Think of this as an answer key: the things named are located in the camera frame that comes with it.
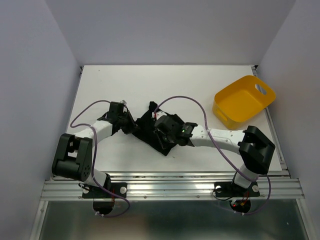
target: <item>robotic arm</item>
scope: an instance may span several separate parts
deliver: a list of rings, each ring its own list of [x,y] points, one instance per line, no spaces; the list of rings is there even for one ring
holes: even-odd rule
[[[155,133],[163,148],[166,143],[175,143],[180,146],[212,147],[216,146],[210,139],[207,130],[196,123],[176,120],[166,113],[156,113],[157,119],[154,127]],[[258,175],[266,175],[269,171],[275,145],[255,126],[249,126],[247,130],[219,130],[209,129],[209,132],[221,149],[241,155],[243,165],[240,172],[236,173],[231,184],[220,189],[221,196],[234,197],[235,194],[243,194],[255,182]]]
[[[126,102],[111,102],[109,111],[92,125],[96,131],[98,143],[120,129],[125,134],[132,133],[136,124],[126,106]],[[52,173],[57,176],[81,181],[97,186],[92,178],[92,148],[94,133],[88,127],[76,134],[61,135],[52,164]],[[105,189],[110,190],[111,180],[107,173],[94,169],[94,177]]]

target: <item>screw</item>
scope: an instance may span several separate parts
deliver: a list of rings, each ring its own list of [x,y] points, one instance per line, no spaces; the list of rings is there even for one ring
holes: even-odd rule
[[[217,193],[221,193],[221,192],[222,192],[221,186],[216,186],[216,187],[215,187],[215,191],[216,191]]]
[[[127,188],[126,187],[124,187],[124,186],[120,187],[120,193],[121,194],[125,194],[126,192],[127,192]]]
[[[253,185],[252,191],[254,191],[255,193],[259,192],[259,187],[257,185]]]

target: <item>yellow plastic basket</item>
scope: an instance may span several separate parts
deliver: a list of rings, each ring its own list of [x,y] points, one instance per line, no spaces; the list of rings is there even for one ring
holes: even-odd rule
[[[212,112],[230,130],[261,112],[276,99],[275,92],[255,76],[244,76],[214,96]]]

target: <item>white wall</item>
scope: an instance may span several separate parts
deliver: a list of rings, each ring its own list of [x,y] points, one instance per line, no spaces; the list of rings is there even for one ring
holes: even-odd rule
[[[84,64],[258,64],[294,0],[46,0]]]
[[[44,0],[0,1],[0,238],[29,239],[79,65]]]
[[[290,173],[320,236],[320,1],[298,0],[258,67],[276,92],[270,113]]]

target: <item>black fabric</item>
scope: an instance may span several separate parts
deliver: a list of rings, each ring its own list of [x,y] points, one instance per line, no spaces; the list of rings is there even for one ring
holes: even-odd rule
[[[154,101],[149,103],[149,109],[142,115],[142,117],[138,118],[135,123],[138,125],[139,129],[132,134],[140,139],[141,141],[145,142],[146,144],[150,145],[152,148],[157,150],[159,153],[167,156],[170,150],[176,146],[175,143],[165,143],[165,149],[162,148],[158,136],[155,134],[155,120],[152,118],[152,113],[157,108],[158,104]],[[166,113],[167,115],[172,116],[176,121],[180,123],[184,123],[176,114],[171,115]]]

